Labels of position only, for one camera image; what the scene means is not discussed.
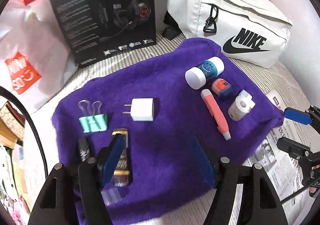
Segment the white plastic bag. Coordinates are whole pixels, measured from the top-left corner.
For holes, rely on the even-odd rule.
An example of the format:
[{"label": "white plastic bag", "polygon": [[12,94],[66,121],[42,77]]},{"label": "white plastic bag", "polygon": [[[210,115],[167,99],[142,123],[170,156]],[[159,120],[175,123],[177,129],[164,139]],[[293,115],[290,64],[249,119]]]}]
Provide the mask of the white plastic bag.
[{"label": "white plastic bag", "polygon": [[[51,7],[43,3],[43,9]],[[22,0],[10,0],[0,15],[0,86],[30,114],[61,90],[77,69],[61,36]]]}]

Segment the headphone box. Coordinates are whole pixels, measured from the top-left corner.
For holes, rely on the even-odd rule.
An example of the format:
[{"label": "headphone box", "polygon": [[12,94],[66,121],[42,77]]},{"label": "headphone box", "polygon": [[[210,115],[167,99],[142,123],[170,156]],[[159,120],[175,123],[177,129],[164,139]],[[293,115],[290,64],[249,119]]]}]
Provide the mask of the headphone box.
[{"label": "headphone box", "polygon": [[50,0],[80,68],[156,44],[154,0]]}]

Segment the white wall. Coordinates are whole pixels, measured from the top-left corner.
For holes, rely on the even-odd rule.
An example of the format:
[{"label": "white wall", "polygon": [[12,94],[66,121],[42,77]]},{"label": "white wall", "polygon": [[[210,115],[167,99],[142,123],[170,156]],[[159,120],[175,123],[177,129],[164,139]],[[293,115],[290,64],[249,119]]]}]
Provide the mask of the white wall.
[{"label": "white wall", "polygon": [[309,0],[270,0],[293,21],[280,61],[292,73],[311,104],[320,107],[320,18]]}]

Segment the white waist bag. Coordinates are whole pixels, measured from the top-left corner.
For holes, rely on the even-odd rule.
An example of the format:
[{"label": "white waist bag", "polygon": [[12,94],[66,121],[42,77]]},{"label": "white waist bag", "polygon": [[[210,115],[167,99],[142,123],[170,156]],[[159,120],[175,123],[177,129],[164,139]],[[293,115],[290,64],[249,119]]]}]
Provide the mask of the white waist bag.
[{"label": "white waist bag", "polygon": [[227,57],[271,67],[284,51],[292,22],[269,0],[168,0],[186,36],[208,38]]}]

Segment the green binder clip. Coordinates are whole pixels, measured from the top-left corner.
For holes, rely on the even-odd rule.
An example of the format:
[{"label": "green binder clip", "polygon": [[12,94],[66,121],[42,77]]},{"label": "green binder clip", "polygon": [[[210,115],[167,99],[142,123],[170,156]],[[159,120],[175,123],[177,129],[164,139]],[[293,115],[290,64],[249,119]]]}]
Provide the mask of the green binder clip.
[{"label": "green binder clip", "polygon": [[[87,104],[87,111],[81,105],[82,102],[85,102]],[[83,117],[79,118],[79,122],[82,126],[83,132],[84,133],[99,132],[100,128],[93,117],[93,112],[90,110],[90,101],[86,99],[81,100],[78,102],[78,107],[79,109],[81,109],[81,111],[84,114]]]},{"label": "green binder clip", "polygon": [[98,123],[100,130],[99,131],[106,131],[108,129],[108,115],[107,114],[101,114],[100,108],[102,106],[102,102],[101,101],[95,101],[94,103],[92,103],[92,108],[93,110],[95,110],[95,106],[94,104],[98,103],[98,110],[97,110],[97,115],[94,115],[94,119],[95,121]]},{"label": "green binder clip", "polygon": [[[82,102],[87,104],[87,110],[81,105]],[[95,115],[95,104],[98,103],[98,114]],[[102,106],[101,101],[96,101],[92,104],[92,111],[90,109],[90,101],[81,100],[78,103],[79,109],[83,112],[84,116],[79,118],[79,122],[82,126],[84,133],[100,132],[108,129],[108,116],[107,114],[101,114],[100,108]]]}]

